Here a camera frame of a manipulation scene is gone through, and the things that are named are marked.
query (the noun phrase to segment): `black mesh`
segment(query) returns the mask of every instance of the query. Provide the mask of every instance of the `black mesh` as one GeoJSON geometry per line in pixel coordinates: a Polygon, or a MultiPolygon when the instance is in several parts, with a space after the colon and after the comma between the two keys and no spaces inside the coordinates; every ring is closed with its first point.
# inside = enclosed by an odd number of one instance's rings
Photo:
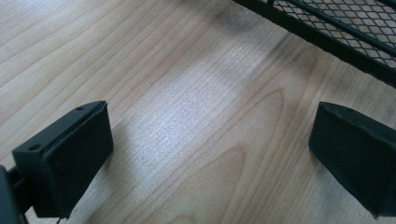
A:
{"type": "Polygon", "coordinates": [[[285,0],[275,1],[273,6],[329,37],[396,69],[396,11],[392,6],[375,0],[285,0]],[[311,7],[318,14],[307,12],[300,4],[311,7]],[[342,26],[331,25],[318,15],[340,21],[342,26]],[[369,41],[363,41],[359,36],[347,33],[345,29],[359,33],[369,41]]]}

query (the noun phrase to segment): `black metal frame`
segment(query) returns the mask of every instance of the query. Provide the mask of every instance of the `black metal frame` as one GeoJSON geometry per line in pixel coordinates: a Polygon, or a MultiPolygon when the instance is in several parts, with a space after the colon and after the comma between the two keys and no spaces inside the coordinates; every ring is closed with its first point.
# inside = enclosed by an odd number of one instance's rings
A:
{"type": "MultiPolygon", "coordinates": [[[[263,2],[262,0],[234,0],[239,5],[246,7],[257,14],[263,16],[269,21],[282,26],[291,33],[298,35],[306,41],[320,47],[321,49],[330,52],[334,56],[343,60],[346,63],[350,63],[353,66],[359,68],[361,71],[378,78],[379,80],[389,84],[393,88],[396,88],[396,69],[390,67],[388,64],[381,63],[370,55],[364,54],[353,47],[341,42],[333,36],[327,35],[315,27],[306,24],[305,22],[289,15],[288,13],[279,10],[274,7],[275,0],[269,0],[263,2]]],[[[369,36],[354,27],[348,26],[341,21],[332,18],[331,16],[323,13],[321,10],[309,6],[307,3],[301,0],[282,0],[295,7],[304,11],[304,13],[313,15],[318,19],[329,23],[333,27],[354,36],[369,44],[378,51],[387,53],[393,60],[396,58],[396,49],[382,43],[378,39],[369,36]]],[[[381,0],[386,6],[394,8],[396,3],[394,0],[381,0]]]]}

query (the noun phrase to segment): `wire mesh grate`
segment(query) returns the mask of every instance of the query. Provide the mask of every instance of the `wire mesh grate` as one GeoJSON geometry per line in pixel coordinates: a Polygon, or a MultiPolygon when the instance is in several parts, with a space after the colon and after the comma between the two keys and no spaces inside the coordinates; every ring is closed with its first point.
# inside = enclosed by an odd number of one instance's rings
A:
{"type": "MultiPolygon", "coordinates": [[[[342,0],[304,0],[303,2],[332,18],[342,22],[385,44],[396,52],[396,11],[392,7],[375,1],[342,1],[342,0]]],[[[295,6],[288,1],[275,1],[274,7],[288,13],[292,17],[303,21],[322,33],[349,45],[353,49],[396,69],[396,58],[372,44],[348,34],[340,28],[334,27],[313,14],[295,6]]]]}
{"type": "Polygon", "coordinates": [[[234,0],[396,88],[396,0],[234,0]]]}

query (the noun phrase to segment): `wood grain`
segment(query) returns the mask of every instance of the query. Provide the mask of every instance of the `wood grain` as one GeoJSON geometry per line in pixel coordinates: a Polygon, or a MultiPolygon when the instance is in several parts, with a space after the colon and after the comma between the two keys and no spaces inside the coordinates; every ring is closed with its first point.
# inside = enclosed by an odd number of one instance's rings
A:
{"type": "Polygon", "coordinates": [[[307,146],[318,102],[396,128],[396,91],[232,1],[5,0],[0,76],[8,169],[70,109],[109,103],[115,151],[61,223],[396,223],[307,146]]]}

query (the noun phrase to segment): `wooden surface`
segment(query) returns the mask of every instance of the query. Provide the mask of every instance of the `wooden surface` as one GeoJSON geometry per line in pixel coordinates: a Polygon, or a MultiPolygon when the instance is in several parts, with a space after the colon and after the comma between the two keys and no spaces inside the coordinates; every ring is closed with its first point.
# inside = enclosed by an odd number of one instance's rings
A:
{"type": "Polygon", "coordinates": [[[1,164],[108,101],[114,153],[61,223],[396,223],[307,146],[318,102],[396,128],[395,93],[231,0],[0,3],[1,164]]]}

